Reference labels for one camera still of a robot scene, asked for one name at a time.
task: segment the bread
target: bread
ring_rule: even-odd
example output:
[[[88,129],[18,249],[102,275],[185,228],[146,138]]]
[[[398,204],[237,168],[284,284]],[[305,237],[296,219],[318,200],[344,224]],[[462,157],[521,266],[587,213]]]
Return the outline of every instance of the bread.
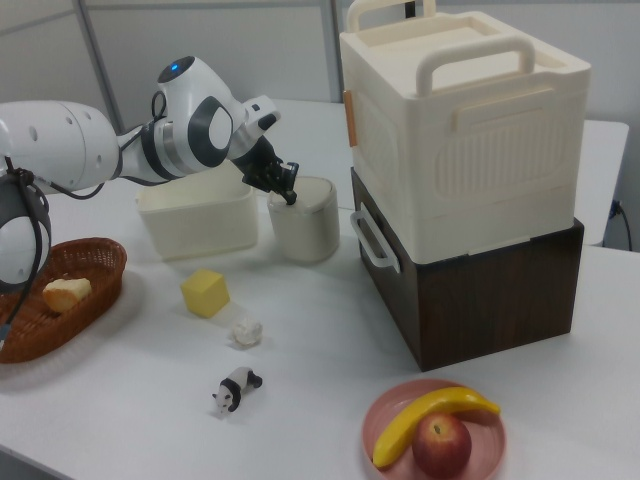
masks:
[[[90,293],[91,282],[86,278],[77,280],[58,279],[44,287],[42,297],[51,310],[62,313],[69,310]]]

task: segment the apple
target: apple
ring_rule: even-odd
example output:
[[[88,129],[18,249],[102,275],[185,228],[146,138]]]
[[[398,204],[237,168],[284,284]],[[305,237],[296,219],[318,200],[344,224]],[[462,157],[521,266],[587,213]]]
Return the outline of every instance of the apple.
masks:
[[[424,473],[433,478],[451,478],[469,462],[471,435],[453,415],[431,413],[418,423],[411,449]]]

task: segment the white storage box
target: white storage box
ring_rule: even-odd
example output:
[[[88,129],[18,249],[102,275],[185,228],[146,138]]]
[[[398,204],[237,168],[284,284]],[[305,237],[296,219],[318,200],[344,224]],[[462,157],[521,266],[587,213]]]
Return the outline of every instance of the white storage box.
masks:
[[[479,12],[340,35],[354,169],[412,261],[573,225],[590,66]]]
[[[258,240],[255,190],[228,160],[205,172],[145,187],[138,212],[165,259],[248,248]]]

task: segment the cheese block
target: cheese block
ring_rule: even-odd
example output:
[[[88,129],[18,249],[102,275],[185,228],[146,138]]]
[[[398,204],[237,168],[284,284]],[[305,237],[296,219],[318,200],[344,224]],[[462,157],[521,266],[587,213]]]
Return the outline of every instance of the cheese block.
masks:
[[[200,317],[213,317],[230,300],[224,276],[211,270],[197,270],[180,289],[189,311]]]

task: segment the metal handle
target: metal handle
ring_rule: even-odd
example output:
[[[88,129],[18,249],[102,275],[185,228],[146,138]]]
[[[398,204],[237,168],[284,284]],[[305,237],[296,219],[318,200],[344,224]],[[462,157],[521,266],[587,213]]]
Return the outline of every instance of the metal handle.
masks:
[[[533,72],[536,65],[536,50],[531,40],[515,34],[490,35],[482,40],[460,42],[429,52],[416,70],[416,93],[421,97],[431,94],[433,72],[443,65],[507,52],[520,54],[518,64],[520,73]]]
[[[356,0],[347,11],[347,32],[360,31],[360,15],[363,13],[401,3],[407,3],[407,0]],[[423,10],[425,17],[433,17],[436,14],[436,0],[424,0]]]
[[[369,260],[371,260],[371,263],[378,268],[393,267],[396,273],[400,273],[400,262],[398,262],[398,257],[396,257],[396,254],[393,253],[391,245],[389,245],[387,239],[384,238],[384,235],[378,228],[376,222],[373,220],[373,217],[369,213],[369,210],[367,210],[367,207],[365,207],[363,204],[360,204],[360,210],[353,212],[350,218],[351,226],[356,232],[356,236],[358,237],[358,240],[360,240],[362,248],[364,248],[364,251],[369,257]],[[376,237],[376,241],[382,247],[382,250],[384,250],[384,257],[378,257],[374,253],[369,240],[364,236],[364,233],[360,229],[360,225],[358,225],[358,220],[364,220],[367,226],[371,229],[371,232],[373,232],[373,236]]]

